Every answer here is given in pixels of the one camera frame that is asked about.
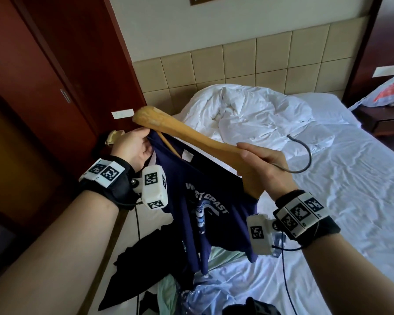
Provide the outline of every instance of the nightstand drawer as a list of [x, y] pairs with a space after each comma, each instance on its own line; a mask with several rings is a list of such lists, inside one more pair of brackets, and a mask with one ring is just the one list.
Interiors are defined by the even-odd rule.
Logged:
[[394, 120], [380, 121], [373, 130], [374, 134], [394, 132]]

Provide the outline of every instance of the wristband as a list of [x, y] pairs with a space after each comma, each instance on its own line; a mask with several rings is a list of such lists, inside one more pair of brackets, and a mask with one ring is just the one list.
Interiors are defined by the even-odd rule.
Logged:
[[306, 247], [317, 238], [340, 233], [340, 228], [329, 216], [329, 210], [309, 192], [294, 190], [276, 201], [273, 227], [283, 231], [291, 240]]
[[90, 190], [116, 204], [119, 209], [132, 210], [139, 195], [133, 191], [134, 169], [124, 159], [106, 156], [97, 160], [80, 178], [81, 190]]

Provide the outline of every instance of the tiled headboard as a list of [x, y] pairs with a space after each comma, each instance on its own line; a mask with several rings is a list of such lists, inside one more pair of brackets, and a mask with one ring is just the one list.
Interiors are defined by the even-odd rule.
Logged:
[[213, 84], [269, 87], [287, 95], [341, 97], [367, 24], [360, 17], [327, 25], [134, 62], [148, 105], [176, 114]]

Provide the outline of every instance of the navy blue shirt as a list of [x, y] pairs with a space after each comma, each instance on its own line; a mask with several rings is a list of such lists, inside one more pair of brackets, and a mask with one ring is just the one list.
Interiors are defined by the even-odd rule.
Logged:
[[244, 193], [242, 179], [222, 168], [179, 140], [164, 134], [180, 154], [189, 151], [191, 162], [176, 156], [155, 131], [148, 140], [156, 152], [167, 181], [168, 205], [181, 230], [188, 263], [193, 272], [208, 272], [212, 246], [245, 252], [250, 262], [257, 259], [251, 248], [247, 216], [257, 213], [257, 199]]

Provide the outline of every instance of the white wall switch plate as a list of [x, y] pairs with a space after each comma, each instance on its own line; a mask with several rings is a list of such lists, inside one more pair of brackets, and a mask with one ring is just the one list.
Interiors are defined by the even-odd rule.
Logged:
[[113, 115], [114, 119], [120, 119], [126, 117], [133, 117], [134, 111], [132, 109], [126, 109], [126, 110], [119, 110], [117, 112], [112, 112], [111, 114]]
[[391, 75], [394, 75], [394, 65], [377, 67], [372, 77], [391, 76]]

